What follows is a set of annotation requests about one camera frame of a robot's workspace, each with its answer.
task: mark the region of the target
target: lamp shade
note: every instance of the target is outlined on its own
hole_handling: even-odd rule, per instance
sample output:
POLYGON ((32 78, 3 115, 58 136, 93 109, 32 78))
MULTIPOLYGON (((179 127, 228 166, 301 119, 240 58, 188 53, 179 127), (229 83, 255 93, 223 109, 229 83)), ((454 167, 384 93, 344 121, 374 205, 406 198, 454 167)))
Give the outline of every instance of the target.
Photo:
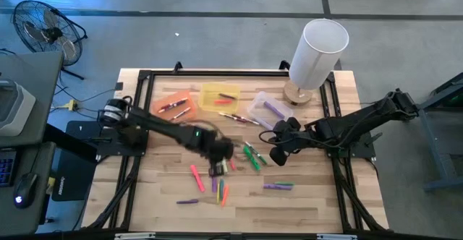
POLYGON ((318 89, 349 44, 349 34, 341 24, 327 19, 306 24, 289 68, 289 78, 306 90, 318 89))

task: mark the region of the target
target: yellow tray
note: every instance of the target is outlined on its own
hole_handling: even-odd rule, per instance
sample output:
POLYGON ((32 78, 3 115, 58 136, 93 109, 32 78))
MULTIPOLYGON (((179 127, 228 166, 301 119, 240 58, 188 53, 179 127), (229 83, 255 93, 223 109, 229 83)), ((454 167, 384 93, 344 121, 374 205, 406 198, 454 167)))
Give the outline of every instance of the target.
POLYGON ((239 86, 225 85, 219 83, 208 83, 201 87, 200 100, 198 102, 201 109, 204 111, 215 111, 221 113, 236 113, 238 110, 239 101, 239 86), (220 96, 223 93, 236 98, 230 104, 216 104, 215 100, 231 100, 220 96))

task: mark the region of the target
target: purple marker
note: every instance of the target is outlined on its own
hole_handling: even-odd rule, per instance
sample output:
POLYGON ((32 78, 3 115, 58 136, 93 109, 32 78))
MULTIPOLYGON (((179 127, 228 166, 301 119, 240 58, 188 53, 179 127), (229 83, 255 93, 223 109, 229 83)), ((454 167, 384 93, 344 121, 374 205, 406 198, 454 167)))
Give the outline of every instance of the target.
POLYGON ((212 178, 212 192, 217 192, 217 178, 212 178))
POLYGON ((177 204, 195 204, 198 202, 199 200, 180 200, 180 201, 177 201, 177 204))
POLYGON ((284 119, 284 114, 280 113, 280 111, 276 110, 275 107, 273 107, 269 102, 265 101, 263 102, 263 105, 266 107, 266 108, 269 108, 272 112, 274 112, 278 117, 280 117, 281 119, 284 119))
POLYGON ((264 184, 264 189, 280 189, 280 190, 291 190, 292 186, 282 186, 282 185, 275 185, 275 184, 264 184))

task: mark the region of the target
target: computer mouse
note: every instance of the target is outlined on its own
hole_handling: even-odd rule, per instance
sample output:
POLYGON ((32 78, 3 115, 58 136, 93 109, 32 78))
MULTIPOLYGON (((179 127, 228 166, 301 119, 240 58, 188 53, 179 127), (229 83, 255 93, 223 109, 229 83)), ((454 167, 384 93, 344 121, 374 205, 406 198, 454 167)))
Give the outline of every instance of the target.
POLYGON ((26 173, 14 186, 13 202, 17 208, 26 208, 34 202, 35 185, 38 175, 36 173, 26 173))

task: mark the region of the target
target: orange tray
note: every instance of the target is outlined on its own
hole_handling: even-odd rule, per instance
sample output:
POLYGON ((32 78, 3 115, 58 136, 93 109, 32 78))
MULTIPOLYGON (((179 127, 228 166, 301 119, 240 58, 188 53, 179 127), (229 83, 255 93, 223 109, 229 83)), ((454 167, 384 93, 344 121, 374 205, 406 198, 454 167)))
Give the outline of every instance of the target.
POLYGON ((155 101, 153 105, 151 106, 150 112, 154 116, 160 117, 164 120, 170 120, 172 117, 181 113, 183 110, 185 110, 188 107, 190 107, 191 109, 186 114, 184 114, 183 116, 180 116, 177 119, 171 120, 171 121, 172 122, 182 122, 182 121, 186 121, 189 119, 194 119, 196 117, 195 102, 193 102, 193 100, 191 99, 189 90, 185 90, 185 91, 180 91, 173 95, 170 95, 168 97, 155 101), (178 100, 181 100, 182 98, 188 98, 188 100, 180 106, 177 106, 170 110, 159 113, 159 110, 161 110, 161 107, 168 105, 170 103, 173 103, 173 102, 177 102, 178 100))

